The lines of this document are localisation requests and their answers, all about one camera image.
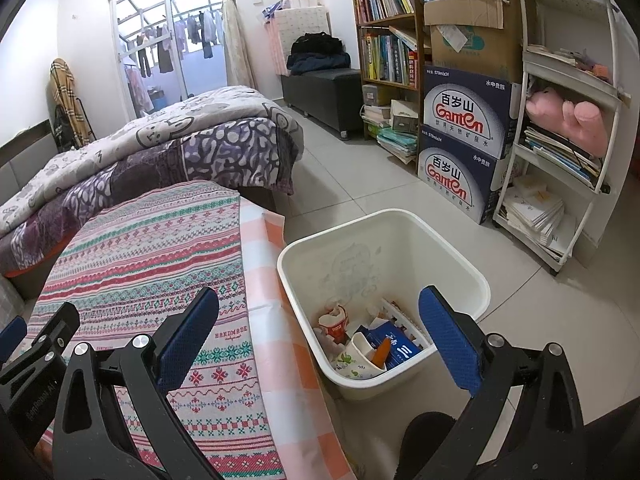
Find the black bag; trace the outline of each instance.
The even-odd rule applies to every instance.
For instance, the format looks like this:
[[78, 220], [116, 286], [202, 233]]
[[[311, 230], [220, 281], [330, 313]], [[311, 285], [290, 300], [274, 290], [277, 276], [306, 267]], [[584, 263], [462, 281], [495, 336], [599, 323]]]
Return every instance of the black bag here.
[[69, 117], [61, 105], [56, 106], [53, 119], [53, 138], [56, 141], [59, 153], [68, 152], [71, 148], [80, 148], [80, 143], [76, 139]]
[[291, 54], [304, 54], [305, 52], [315, 52], [317, 54], [325, 54], [333, 56], [342, 53], [342, 42], [338, 38], [329, 36], [326, 32], [318, 32], [317, 34], [305, 34], [300, 36], [293, 45], [291, 45]]

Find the pink stuffed toy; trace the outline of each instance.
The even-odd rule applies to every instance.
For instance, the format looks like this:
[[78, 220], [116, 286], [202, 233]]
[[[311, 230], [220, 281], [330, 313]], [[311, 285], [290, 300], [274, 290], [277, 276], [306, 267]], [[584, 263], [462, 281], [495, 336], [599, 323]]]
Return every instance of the pink stuffed toy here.
[[566, 137], [591, 155], [607, 154], [609, 139], [602, 113], [595, 104], [582, 101], [574, 105], [564, 101], [553, 88], [545, 88], [527, 99], [526, 110], [537, 126]]

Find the metal screw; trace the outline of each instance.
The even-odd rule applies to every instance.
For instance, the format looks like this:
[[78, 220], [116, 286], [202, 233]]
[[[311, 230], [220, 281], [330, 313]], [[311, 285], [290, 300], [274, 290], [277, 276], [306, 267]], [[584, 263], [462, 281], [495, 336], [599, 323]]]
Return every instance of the metal screw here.
[[88, 349], [89, 349], [89, 345], [87, 343], [78, 343], [74, 348], [74, 354], [76, 355], [85, 354]]
[[133, 338], [133, 346], [136, 348], [144, 348], [149, 343], [149, 336], [146, 334], [140, 334]]
[[500, 334], [489, 334], [487, 341], [494, 348], [502, 348], [504, 346], [504, 338]]
[[562, 347], [558, 343], [551, 343], [549, 345], [549, 351], [553, 355], [562, 355]]

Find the sliding glass door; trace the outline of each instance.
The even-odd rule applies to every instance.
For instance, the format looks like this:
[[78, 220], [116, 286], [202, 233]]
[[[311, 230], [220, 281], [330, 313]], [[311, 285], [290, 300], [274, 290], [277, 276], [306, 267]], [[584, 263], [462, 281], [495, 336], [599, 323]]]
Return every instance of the sliding glass door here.
[[171, 1], [178, 54], [188, 95], [226, 86], [222, 0]]
[[222, 0], [110, 0], [130, 118], [226, 86]]

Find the black storage bench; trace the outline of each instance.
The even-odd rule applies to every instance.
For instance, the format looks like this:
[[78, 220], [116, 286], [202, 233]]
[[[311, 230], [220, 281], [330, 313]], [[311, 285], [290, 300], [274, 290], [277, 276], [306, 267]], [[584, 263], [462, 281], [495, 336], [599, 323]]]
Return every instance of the black storage bench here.
[[338, 130], [343, 139], [354, 130], [362, 132], [360, 70], [333, 68], [280, 78], [287, 105]]

